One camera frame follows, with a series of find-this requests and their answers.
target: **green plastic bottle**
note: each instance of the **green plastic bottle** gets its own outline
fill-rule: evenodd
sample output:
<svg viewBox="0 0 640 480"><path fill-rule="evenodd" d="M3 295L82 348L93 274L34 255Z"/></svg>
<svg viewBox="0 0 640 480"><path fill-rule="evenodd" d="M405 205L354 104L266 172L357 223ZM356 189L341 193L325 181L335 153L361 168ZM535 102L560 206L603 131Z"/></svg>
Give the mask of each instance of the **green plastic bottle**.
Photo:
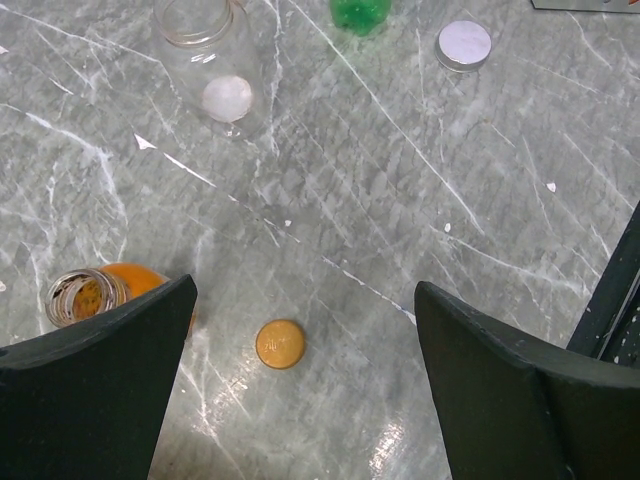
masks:
<svg viewBox="0 0 640 480"><path fill-rule="evenodd" d="M364 37L387 18L391 0L329 0L333 23Z"/></svg>

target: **orange bottle cap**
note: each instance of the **orange bottle cap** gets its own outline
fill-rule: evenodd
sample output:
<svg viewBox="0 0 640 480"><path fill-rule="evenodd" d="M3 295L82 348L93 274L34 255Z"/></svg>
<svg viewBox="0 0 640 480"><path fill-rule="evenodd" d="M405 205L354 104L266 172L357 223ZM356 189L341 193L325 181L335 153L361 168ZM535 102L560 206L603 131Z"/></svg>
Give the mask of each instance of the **orange bottle cap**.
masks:
<svg viewBox="0 0 640 480"><path fill-rule="evenodd" d="M256 338L258 357L271 368L293 367L304 355L304 350L304 332L292 320L273 320L262 327Z"/></svg>

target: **clear glass jar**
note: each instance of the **clear glass jar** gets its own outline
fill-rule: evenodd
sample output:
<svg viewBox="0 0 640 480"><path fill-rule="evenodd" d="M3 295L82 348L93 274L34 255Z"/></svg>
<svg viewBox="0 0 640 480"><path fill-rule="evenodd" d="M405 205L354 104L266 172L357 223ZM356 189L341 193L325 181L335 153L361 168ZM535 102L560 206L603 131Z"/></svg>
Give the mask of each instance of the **clear glass jar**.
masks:
<svg viewBox="0 0 640 480"><path fill-rule="evenodd" d="M154 0L154 44L182 99L212 128L246 138L266 118L260 62L238 0Z"/></svg>

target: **orange liquid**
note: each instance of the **orange liquid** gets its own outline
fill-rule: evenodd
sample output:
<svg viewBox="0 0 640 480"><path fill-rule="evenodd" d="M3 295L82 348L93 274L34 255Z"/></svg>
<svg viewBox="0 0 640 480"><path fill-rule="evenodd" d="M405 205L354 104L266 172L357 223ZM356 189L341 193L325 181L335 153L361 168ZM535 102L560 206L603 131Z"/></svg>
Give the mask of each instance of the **orange liquid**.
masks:
<svg viewBox="0 0 640 480"><path fill-rule="evenodd" d="M100 292L98 282L90 280L78 290L73 298L73 316L78 320L93 317L98 313L101 303L102 292Z"/></svg>
<svg viewBox="0 0 640 480"><path fill-rule="evenodd" d="M144 295L167 281L162 275L135 263L112 263L101 267L100 270L123 280L127 284L131 298Z"/></svg>

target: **silver lid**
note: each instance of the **silver lid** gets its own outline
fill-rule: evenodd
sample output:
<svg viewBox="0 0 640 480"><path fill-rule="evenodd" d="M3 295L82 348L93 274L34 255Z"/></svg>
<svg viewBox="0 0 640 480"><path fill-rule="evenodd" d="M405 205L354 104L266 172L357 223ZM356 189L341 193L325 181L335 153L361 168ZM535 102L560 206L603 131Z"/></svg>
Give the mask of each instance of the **silver lid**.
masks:
<svg viewBox="0 0 640 480"><path fill-rule="evenodd" d="M436 57L449 70L478 70L491 53L491 37L480 25L467 20L450 23L436 40Z"/></svg>

